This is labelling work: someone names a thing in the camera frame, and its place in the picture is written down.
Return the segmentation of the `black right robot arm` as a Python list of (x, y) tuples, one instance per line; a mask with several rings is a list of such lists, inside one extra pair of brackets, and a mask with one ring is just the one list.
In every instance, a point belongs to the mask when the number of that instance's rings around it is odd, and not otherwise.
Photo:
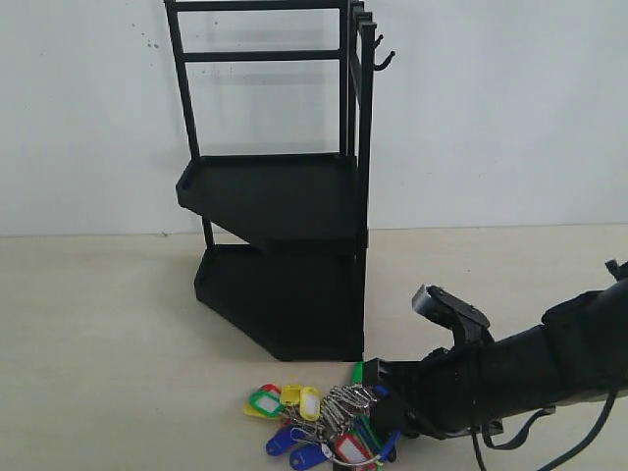
[(507, 417), (627, 391), (627, 267), (615, 282), (550, 308), (540, 324), (495, 340), (488, 318), (438, 286), (421, 286), (414, 311), (449, 331), (451, 347), (421, 360), (374, 358), (363, 382), (382, 394), (370, 412), (379, 432), (446, 440)]

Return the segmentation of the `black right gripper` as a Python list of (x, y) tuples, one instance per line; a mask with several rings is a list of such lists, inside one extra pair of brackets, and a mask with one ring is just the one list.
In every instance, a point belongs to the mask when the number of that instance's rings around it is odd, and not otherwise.
[(362, 362), (362, 383), (377, 384), (371, 426), (379, 437), (400, 431), (447, 440), (479, 432), (484, 425), (478, 399), (480, 348), (438, 348), (422, 360)]

